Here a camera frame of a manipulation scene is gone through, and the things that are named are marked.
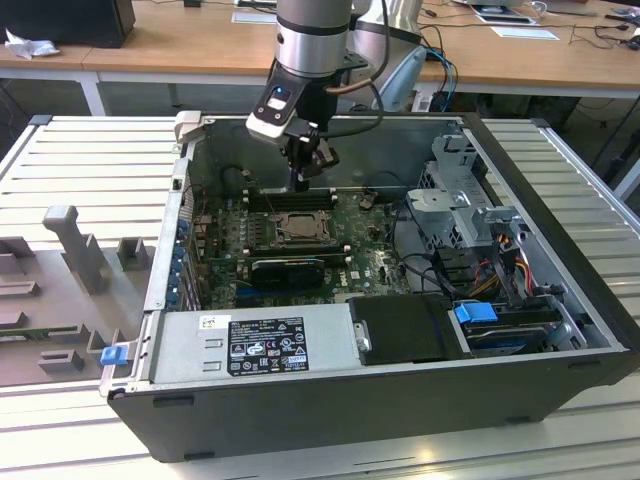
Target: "motherboard chip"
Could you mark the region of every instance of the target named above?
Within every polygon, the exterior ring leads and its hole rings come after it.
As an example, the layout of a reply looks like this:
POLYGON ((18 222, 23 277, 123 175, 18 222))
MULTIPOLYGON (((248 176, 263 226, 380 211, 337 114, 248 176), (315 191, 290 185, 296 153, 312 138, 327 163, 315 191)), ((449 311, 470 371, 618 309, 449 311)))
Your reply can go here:
POLYGON ((280 213, 271 219, 276 226, 274 245, 324 243, 329 240, 324 212, 280 213))

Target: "white label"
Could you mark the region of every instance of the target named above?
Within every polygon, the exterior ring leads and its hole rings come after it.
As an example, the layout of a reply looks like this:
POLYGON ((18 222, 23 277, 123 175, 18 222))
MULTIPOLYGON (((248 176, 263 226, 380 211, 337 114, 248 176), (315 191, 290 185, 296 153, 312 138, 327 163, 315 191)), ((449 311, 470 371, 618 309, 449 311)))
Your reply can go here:
POLYGON ((295 357, 283 357, 283 360, 285 358, 287 359, 287 363, 304 363, 307 361, 306 355, 297 355, 295 357))
POLYGON ((230 321, 231 315, 201 315, 200 330, 225 328, 230 321))

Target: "crumpled paper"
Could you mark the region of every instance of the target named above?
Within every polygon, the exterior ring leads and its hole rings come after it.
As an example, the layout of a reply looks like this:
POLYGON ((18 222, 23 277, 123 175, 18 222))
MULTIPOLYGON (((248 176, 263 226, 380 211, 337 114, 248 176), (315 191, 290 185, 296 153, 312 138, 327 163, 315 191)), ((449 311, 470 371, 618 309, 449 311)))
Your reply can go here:
POLYGON ((7 41, 4 42, 4 46, 18 57, 31 60, 33 57, 60 53, 60 50, 56 49, 53 42, 49 40, 27 40, 13 35, 8 29, 5 29, 5 32, 7 33, 7 41))

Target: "metal bracket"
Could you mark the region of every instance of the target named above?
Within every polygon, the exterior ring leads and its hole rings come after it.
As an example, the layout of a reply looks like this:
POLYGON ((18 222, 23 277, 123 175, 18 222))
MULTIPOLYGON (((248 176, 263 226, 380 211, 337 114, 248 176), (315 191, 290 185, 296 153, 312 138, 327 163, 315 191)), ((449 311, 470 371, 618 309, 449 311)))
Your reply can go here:
POLYGON ((202 112, 199 110, 185 110, 176 115, 173 123, 173 131, 176 135, 176 142, 180 144, 188 143, 191 140, 203 135, 205 122, 202 119, 202 112))

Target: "power supply label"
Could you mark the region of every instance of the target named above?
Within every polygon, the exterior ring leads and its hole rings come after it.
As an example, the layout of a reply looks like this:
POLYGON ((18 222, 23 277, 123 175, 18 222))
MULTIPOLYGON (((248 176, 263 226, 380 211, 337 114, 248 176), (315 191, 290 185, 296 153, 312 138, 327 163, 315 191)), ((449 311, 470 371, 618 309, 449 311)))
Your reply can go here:
POLYGON ((229 322, 227 344, 234 377, 309 370, 302 317, 229 322))

